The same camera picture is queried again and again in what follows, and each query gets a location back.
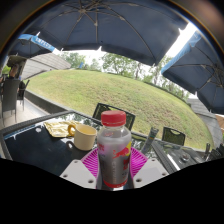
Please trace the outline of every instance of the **umbrella canopy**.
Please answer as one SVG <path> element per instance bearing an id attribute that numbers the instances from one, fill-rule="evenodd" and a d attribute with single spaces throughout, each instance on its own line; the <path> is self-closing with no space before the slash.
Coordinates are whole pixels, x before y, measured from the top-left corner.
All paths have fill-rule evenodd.
<path id="1" fill-rule="evenodd" d="M 9 55 L 19 55 L 25 58 L 31 58 L 40 54 L 46 54 L 54 51 L 55 47 L 38 36 L 22 34 L 12 47 Z"/>
<path id="2" fill-rule="evenodd" d="M 61 1 L 41 15 L 26 33 L 57 49 L 97 50 L 157 65 L 187 22 L 154 0 Z"/>
<path id="3" fill-rule="evenodd" d="M 223 68 L 213 48 L 196 31 L 161 73 L 189 92 L 197 92 L 210 112 L 224 114 Z"/>

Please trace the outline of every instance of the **grass lawn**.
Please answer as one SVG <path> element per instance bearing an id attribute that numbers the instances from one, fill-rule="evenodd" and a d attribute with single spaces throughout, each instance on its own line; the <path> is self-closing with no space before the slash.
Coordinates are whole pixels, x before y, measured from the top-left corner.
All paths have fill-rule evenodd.
<path id="1" fill-rule="evenodd" d="M 98 102 L 136 115 L 133 131 L 148 135 L 164 126 L 186 134 L 185 146 L 205 149 L 212 136 L 192 109 L 175 96 L 141 81 L 85 70 L 55 70 L 30 79 L 28 90 L 74 110 L 93 115 Z"/>

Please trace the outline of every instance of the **table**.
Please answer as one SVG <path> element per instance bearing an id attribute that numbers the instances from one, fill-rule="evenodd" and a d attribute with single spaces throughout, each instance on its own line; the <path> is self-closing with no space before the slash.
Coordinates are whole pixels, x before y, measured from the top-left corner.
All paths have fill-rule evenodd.
<path id="1" fill-rule="evenodd" d="M 71 150 L 68 143 L 72 142 L 73 138 L 54 138 L 49 134 L 43 123 L 44 121 L 59 122 L 63 120 L 76 120 L 90 125 L 98 131 L 102 126 L 98 120 L 77 111 L 65 111 L 13 125 L 0 132 L 0 142 L 6 159 L 34 165 L 60 176 L 72 160 L 81 160 L 89 152 L 77 148 Z M 132 147 L 140 150 L 146 137 L 146 135 L 132 132 Z M 180 160 L 183 152 L 190 155 L 187 162 Z M 204 162 L 191 148 L 162 142 L 158 139 L 154 140 L 146 156 L 156 158 L 169 174 L 189 165 Z M 131 178 L 124 186 L 124 189 L 130 188 L 133 188 Z M 104 184 L 102 189 L 111 190 Z"/>

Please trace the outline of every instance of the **black chair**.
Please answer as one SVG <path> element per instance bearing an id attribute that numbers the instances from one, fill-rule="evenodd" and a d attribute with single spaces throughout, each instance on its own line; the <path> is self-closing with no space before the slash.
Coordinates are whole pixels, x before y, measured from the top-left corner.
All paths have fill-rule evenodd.
<path id="1" fill-rule="evenodd" d="M 162 141 L 170 142 L 177 145 L 184 145 L 185 134 L 176 129 L 164 127 Z"/>
<path id="2" fill-rule="evenodd" d="M 20 100 L 20 104 L 22 103 L 23 101 L 23 110 L 24 110 L 24 96 L 25 96 L 25 90 L 26 90 L 26 87 L 28 86 L 30 80 L 27 81 L 26 83 L 26 86 L 24 89 L 19 89 L 19 92 L 17 94 L 17 100 Z"/>
<path id="3" fill-rule="evenodd" d="M 133 126 L 134 121 L 135 121 L 135 115 L 131 114 L 128 111 L 122 110 L 120 108 L 110 106 L 110 105 L 107 105 L 107 104 L 103 104 L 103 103 L 98 103 L 97 106 L 96 106 L 96 109 L 93 113 L 93 118 L 101 121 L 101 113 L 104 112 L 104 111 L 107 111 L 107 110 L 121 110 L 121 111 L 124 111 L 126 113 L 126 124 L 125 124 L 125 126 L 126 126 L 126 128 L 128 128 L 131 131 L 132 126 Z"/>
<path id="4" fill-rule="evenodd" d="M 3 112 L 15 110 L 16 121 L 16 103 L 17 103 L 17 90 L 19 88 L 20 80 L 5 80 L 4 91 L 2 99 L 2 121 L 4 125 Z"/>

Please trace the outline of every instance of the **pink placemat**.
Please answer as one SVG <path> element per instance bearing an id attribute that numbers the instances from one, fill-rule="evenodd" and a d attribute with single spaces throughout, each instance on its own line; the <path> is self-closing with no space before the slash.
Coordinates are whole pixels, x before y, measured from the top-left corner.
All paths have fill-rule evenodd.
<path id="1" fill-rule="evenodd" d="M 142 154 L 139 150 L 131 148 L 131 158 L 130 158 L 130 174 L 131 178 L 138 173 L 138 171 L 147 162 L 148 158 Z M 82 159 L 82 163 L 86 168 L 93 174 L 95 178 L 98 177 L 98 148 L 90 151 Z"/>

